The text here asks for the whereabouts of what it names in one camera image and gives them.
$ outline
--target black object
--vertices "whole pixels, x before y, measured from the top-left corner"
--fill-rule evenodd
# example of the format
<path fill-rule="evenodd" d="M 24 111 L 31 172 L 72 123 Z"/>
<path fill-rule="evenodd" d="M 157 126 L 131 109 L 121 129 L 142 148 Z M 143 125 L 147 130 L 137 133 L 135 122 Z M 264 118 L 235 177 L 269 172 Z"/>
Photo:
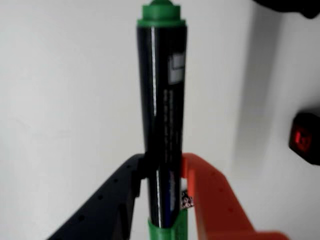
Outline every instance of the black object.
<path fill-rule="evenodd" d="M 277 12 L 301 13 L 308 19 L 315 18 L 320 13 L 319 0 L 254 0 L 260 5 Z"/>
<path fill-rule="evenodd" d="M 313 165 L 320 165 L 320 117 L 317 113 L 300 112 L 293 120 L 289 147 Z"/>
<path fill-rule="evenodd" d="M 170 228 L 180 211 L 187 27 L 137 28 L 150 220 Z"/>
<path fill-rule="evenodd" d="M 129 158 L 48 240 L 128 240 L 145 171 L 143 154 Z"/>

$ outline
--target orange plastic clamp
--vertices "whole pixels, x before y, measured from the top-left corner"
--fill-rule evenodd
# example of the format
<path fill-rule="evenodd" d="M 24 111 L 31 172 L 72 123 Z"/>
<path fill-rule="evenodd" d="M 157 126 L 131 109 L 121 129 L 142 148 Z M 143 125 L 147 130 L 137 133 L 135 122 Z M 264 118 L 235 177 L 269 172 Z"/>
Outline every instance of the orange plastic clamp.
<path fill-rule="evenodd" d="M 256 232 L 226 177 L 201 157 L 184 153 L 181 176 L 193 197 L 199 240 L 289 240 L 280 232 Z"/>

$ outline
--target green marker end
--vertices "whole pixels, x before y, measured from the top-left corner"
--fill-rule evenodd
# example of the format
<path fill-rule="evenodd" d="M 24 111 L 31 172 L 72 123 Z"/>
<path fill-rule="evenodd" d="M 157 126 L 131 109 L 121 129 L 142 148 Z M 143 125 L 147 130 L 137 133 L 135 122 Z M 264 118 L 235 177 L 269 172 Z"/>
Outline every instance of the green marker end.
<path fill-rule="evenodd" d="M 188 212 L 181 210 L 171 228 L 154 226 L 150 221 L 149 234 L 151 240 L 188 240 Z"/>
<path fill-rule="evenodd" d="M 153 0 L 142 6 L 142 19 L 137 21 L 139 27 L 180 27 L 186 21 L 180 17 L 180 6 L 169 0 Z"/>

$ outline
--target green marker cap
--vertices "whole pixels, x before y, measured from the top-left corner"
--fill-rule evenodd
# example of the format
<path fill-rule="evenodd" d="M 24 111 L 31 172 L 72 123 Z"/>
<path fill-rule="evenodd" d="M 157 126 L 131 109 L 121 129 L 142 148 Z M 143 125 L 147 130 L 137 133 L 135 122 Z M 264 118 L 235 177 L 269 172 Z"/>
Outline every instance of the green marker cap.
<path fill-rule="evenodd" d="M 180 18 L 180 6 L 169 0 L 153 0 L 142 6 L 142 19 L 137 21 L 139 27 L 180 27 L 186 21 Z"/>

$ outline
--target white wall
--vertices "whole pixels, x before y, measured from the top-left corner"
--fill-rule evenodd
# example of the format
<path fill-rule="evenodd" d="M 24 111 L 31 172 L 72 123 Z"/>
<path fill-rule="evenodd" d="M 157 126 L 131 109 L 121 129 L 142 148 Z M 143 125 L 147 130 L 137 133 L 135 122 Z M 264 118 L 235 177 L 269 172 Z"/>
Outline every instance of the white wall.
<path fill-rule="evenodd" d="M 143 152 L 142 3 L 0 0 L 0 239 L 47 238 Z M 320 18 L 177 3 L 189 27 L 184 151 L 229 176 L 257 229 L 319 239 L 319 170 L 287 142 L 295 113 L 320 100 Z M 148 239 L 146 203 L 143 182 L 131 239 Z"/>

